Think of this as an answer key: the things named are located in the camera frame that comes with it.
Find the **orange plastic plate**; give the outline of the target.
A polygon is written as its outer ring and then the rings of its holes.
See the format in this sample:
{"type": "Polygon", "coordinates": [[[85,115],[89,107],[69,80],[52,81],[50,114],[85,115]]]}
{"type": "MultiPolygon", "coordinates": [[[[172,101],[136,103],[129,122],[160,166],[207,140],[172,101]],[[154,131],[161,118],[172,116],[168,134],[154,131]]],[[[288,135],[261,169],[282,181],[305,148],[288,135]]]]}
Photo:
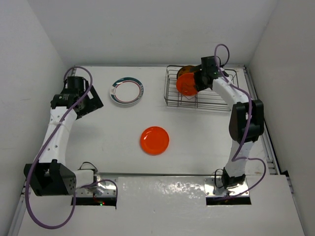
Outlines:
{"type": "Polygon", "coordinates": [[[151,126],[145,129],[140,136],[140,146],[149,155],[160,155],[169,146],[170,138],[165,129],[151,126]]]}
{"type": "Polygon", "coordinates": [[[194,74],[186,73],[181,75],[176,82],[176,88],[184,96],[194,96],[198,93],[195,88],[194,74]]]}

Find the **white plate dark red rim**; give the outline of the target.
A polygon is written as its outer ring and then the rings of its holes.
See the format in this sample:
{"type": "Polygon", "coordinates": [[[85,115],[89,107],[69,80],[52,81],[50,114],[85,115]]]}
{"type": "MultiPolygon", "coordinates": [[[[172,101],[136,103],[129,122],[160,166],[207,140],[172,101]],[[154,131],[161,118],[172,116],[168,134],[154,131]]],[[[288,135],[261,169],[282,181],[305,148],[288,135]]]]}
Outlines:
{"type": "Polygon", "coordinates": [[[135,105],[141,100],[143,94],[143,84],[133,77],[118,79],[109,90],[111,100],[119,106],[135,105]]]}

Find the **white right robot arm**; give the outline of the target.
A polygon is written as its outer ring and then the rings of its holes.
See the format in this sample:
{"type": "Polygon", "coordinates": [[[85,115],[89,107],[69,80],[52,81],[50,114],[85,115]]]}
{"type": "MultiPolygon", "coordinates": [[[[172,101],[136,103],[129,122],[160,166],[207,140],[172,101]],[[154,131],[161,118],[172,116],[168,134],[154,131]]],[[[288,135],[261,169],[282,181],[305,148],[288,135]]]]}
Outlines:
{"type": "Polygon", "coordinates": [[[261,100],[253,100],[248,92],[235,86],[228,74],[221,70],[215,56],[202,57],[196,68],[196,90],[210,88],[231,109],[229,134],[232,147],[221,182],[225,189],[234,187],[244,182],[249,152],[264,132],[264,105],[261,100]]]}

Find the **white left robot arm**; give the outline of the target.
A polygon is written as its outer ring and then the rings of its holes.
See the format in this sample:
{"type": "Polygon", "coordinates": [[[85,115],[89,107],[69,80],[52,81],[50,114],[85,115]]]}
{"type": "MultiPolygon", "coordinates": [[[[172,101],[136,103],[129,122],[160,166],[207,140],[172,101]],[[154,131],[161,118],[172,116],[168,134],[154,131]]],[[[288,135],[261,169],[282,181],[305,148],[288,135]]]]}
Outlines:
{"type": "Polygon", "coordinates": [[[51,101],[43,152],[31,175],[30,186],[35,195],[72,195],[77,188],[93,183],[94,171],[70,170],[65,153],[73,123],[101,107],[102,101],[86,79],[77,76],[66,79],[61,93],[51,101]]]}

